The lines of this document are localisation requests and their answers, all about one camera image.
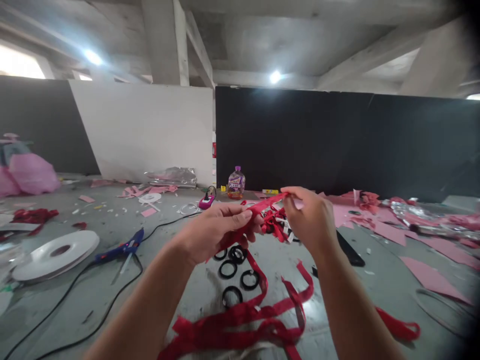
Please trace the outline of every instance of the black wall panel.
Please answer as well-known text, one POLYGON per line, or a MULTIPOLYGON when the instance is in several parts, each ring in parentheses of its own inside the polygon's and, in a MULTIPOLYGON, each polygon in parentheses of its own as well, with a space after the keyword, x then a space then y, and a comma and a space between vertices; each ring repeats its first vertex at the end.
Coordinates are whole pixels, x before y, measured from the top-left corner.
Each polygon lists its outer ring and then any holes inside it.
POLYGON ((217 87, 217 183, 382 198, 480 196, 480 102, 217 87))
POLYGON ((57 172, 100 174, 68 81, 0 76, 0 131, 32 141, 57 172))

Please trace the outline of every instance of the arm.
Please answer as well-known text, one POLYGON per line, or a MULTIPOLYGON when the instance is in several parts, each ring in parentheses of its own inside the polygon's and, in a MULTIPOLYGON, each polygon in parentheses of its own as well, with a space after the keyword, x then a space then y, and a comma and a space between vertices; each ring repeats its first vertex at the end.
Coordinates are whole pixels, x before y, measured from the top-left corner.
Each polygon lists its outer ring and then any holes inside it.
MULTIPOLYGON (((222 203, 190 221, 157 254, 118 316, 84 358, 155 360, 195 265, 210 259, 229 240, 231 231, 249 222, 252 212, 245 209, 222 203)), ((255 222, 241 241, 244 247, 248 247, 247 239, 255 241, 253 230, 260 230, 262 220, 255 222)))
POLYGON ((304 203, 298 210, 289 196, 284 201, 285 212, 293 232, 315 261, 338 358, 403 359, 340 248, 332 204, 302 187, 285 187, 282 192, 304 203))

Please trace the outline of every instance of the pink device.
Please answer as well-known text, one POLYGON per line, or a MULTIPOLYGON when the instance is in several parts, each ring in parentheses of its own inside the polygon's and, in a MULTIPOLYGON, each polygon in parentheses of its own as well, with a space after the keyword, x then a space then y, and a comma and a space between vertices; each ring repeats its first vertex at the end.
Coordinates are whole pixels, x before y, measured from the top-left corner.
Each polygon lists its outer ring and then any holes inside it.
POLYGON ((217 196, 217 189, 215 189, 214 186, 210 186, 206 190, 205 197, 203 197, 198 203, 198 207, 202 210, 207 210, 209 207, 212 206, 212 203, 214 202, 216 196, 217 196))

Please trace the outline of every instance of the white board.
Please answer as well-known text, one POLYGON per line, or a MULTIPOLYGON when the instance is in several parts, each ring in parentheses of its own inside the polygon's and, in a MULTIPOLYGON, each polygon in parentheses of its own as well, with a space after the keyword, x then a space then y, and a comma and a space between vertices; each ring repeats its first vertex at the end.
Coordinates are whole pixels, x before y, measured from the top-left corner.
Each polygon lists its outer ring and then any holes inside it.
POLYGON ((70 80, 105 179, 144 182, 144 172, 195 168, 212 184, 213 94, 209 88, 70 80))

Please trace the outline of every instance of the power cord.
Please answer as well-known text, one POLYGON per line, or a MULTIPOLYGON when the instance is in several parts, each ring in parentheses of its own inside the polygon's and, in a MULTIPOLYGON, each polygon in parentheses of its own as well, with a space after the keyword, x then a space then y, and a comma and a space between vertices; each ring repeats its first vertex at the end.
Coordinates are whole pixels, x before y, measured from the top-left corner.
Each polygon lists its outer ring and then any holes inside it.
MULTIPOLYGON (((192 215, 195 215, 197 216, 198 213, 195 213, 195 214, 190 214, 190 215, 187 215, 187 216, 182 216, 182 217, 179 217, 178 219, 175 219, 173 221, 170 221, 170 222, 165 222, 163 224, 160 224, 160 225, 157 225, 153 230, 152 232, 150 233, 150 235, 148 235, 146 238, 144 238, 142 240, 142 243, 144 241, 146 241, 148 238, 150 238, 154 232, 162 227, 162 226, 165 226, 165 225, 170 225, 170 224, 173 224, 173 223, 176 223, 177 221, 180 221, 182 219, 185 219, 185 218, 189 218, 189 217, 194 217, 192 215)), ((105 323, 105 320, 107 319, 107 317, 109 316, 109 313, 110 313, 110 310, 112 309, 115 301, 117 300, 117 298, 119 297, 119 295, 131 284, 133 283, 136 279, 138 279, 140 277, 140 275, 142 275, 142 273, 144 272, 144 268, 142 266, 142 263, 140 262, 140 259, 138 258, 137 254, 133 254, 133 259, 134 261, 136 262, 136 264, 138 265, 138 267, 140 268, 140 272, 132 279, 130 280, 129 282, 127 282, 121 289, 119 292, 116 293, 115 297, 113 298, 113 300, 111 301, 110 305, 108 306, 107 310, 105 311, 105 313, 103 314, 103 317, 100 321, 100 323, 98 324, 98 326, 90 333, 88 334, 87 336, 81 338, 80 340, 78 341, 75 341, 75 342, 72 342, 70 344, 67 344, 67 345, 64 345, 64 346, 61 346, 61 347, 58 347, 52 351, 49 351, 47 352, 46 354, 43 354, 42 356, 40 357, 37 357, 35 360, 41 360, 41 359, 44 359, 52 354, 56 354, 58 352, 61 352, 63 350, 66 350, 66 349, 69 349, 69 348, 72 348, 78 344, 81 344, 82 342, 84 342, 85 340, 91 338, 101 327, 102 325, 105 323)), ((72 291, 72 288, 74 287, 75 283, 77 282, 77 280, 80 278, 80 276, 82 276, 83 274, 85 274, 88 270, 94 268, 95 266, 97 265, 100 265, 100 263, 97 263, 97 262, 90 262, 82 271, 80 271, 80 273, 78 273, 78 275, 73 279, 73 281, 71 282, 70 286, 68 287, 68 289, 65 291, 65 293, 63 294, 63 296, 61 297, 61 299, 56 303, 56 305, 53 307, 53 309, 34 327, 32 328, 24 337, 22 337, 22 339, 20 341, 18 341, 12 348, 11 350, 8 352, 8 354, 5 356, 5 358, 3 360, 8 360, 12 354, 14 353, 14 351, 25 341, 25 339, 27 339, 36 329, 39 328, 40 325, 42 325, 49 317, 50 315, 52 315, 56 309, 59 308, 59 306, 63 303, 63 301, 65 300, 65 298, 68 296, 68 294, 70 293, 70 291, 72 291)))

